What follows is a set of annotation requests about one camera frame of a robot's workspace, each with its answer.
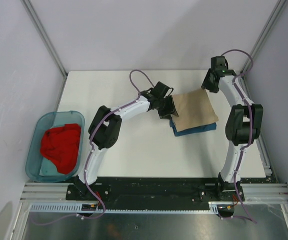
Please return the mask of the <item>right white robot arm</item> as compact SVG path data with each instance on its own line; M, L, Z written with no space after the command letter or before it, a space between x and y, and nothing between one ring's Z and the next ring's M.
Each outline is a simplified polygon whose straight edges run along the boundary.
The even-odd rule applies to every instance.
M219 173L222 183L214 188L215 196L225 201L233 193L229 184L240 181L240 168L248 148L259 138L263 106L246 95L233 70L209 69L201 87L211 93L222 92L231 107L225 125L228 152Z

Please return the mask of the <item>blue t shirt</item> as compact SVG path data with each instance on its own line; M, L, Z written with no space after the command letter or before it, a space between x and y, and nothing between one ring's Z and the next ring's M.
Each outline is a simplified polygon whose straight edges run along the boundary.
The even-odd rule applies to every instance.
M190 134L204 133L208 131L214 131L217 129L217 124L215 122L211 124L207 124L207 125L188 128L188 129L181 130L181 131L178 131L176 129L175 124L173 123L172 120L169 121L169 125L172 128L173 133L176 137L186 136Z

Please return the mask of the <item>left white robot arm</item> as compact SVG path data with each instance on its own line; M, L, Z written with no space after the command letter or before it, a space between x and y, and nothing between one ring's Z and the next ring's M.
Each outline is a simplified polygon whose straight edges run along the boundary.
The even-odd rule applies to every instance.
M88 129L91 148L83 170L78 174L82 182L77 187L78 196L84 200L93 196L94 187L91 184L97 180L104 154L117 142L122 122L150 110L156 110L162 120L178 116L171 95L173 90L166 85L157 85L140 92L135 99L124 105L115 108L105 105L99 107Z

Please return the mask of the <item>beige t shirt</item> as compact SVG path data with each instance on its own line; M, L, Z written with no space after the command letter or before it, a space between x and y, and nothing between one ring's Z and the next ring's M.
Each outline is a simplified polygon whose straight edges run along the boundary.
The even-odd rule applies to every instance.
M178 132L216 123L216 115L206 90L197 90L172 96L178 116L172 121Z

